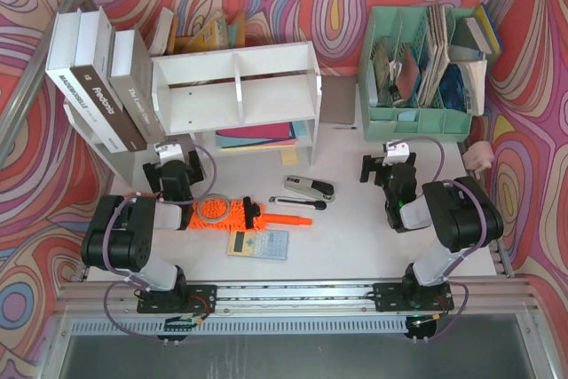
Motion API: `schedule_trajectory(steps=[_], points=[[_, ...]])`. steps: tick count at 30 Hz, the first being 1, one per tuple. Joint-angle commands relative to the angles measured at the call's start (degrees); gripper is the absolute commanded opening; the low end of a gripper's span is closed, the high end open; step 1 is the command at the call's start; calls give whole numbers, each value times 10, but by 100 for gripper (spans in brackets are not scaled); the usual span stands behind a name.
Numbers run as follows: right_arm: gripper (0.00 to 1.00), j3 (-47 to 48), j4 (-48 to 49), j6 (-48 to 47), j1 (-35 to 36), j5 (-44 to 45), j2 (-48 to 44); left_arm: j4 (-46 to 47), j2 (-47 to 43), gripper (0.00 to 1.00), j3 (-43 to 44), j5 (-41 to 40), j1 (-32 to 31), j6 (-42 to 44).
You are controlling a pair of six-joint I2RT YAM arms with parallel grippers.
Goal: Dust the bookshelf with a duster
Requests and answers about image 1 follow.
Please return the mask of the clear tape roll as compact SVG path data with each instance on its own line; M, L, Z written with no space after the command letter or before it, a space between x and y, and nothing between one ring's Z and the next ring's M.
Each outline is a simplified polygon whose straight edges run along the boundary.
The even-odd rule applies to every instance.
M217 224L225 220L231 211L231 201L222 194L212 193L199 204L197 215L206 224Z

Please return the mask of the orange microfiber duster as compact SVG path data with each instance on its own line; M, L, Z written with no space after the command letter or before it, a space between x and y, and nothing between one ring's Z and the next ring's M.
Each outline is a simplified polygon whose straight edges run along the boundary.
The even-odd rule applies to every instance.
M261 209L261 216L255 218L254 227L247 230L245 227L244 220L244 210L242 200L230 200L231 201L231 211L229 215L217 224L206 224L200 220L197 215L198 204L197 203L189 205L189 208L193 209L193 212L189 215L188 225L182 226L183 229L189 227L193 230L204 230L204 229L215 229L228 232L250 232L250 231L265 231L269 224L277 225L311 225L312 220L307 217L281 215L281 214L268 214L265 213L265 207L262 204L258 205Z

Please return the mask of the black clip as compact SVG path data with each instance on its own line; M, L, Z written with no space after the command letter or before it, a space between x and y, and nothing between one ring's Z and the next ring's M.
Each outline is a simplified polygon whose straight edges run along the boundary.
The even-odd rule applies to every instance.
M253 202L249 196L246 196L242 199L243 203L243 210L244 210L244 220L245 220L245 227L247 230L250 230L254 227L255 218L261 216L261 209L260 206Z

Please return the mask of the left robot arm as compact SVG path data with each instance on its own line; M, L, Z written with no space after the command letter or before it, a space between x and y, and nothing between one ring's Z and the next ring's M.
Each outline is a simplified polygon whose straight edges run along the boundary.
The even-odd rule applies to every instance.
M165 146L158 163L143 165L149 195L105 195L99 200L81 248L85 266L112 272L134 288L137 312L211 312L208 298L186 282L183 269L152 250L155 230L184 231L193 215L191 185L204 179L195 150Z

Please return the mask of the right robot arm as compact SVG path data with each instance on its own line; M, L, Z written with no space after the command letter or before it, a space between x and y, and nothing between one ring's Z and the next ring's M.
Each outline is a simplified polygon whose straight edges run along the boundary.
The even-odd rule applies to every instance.
M402 162L371 155L362 160L359 181L375 175L391 229L405 233L432 226L436 233L399 282L373 285L367 298L378 312L450 312L454 300L449 275L475 250L500 239L504 230L501 214L471 176L426 183L418 194L415 160L414 153Z

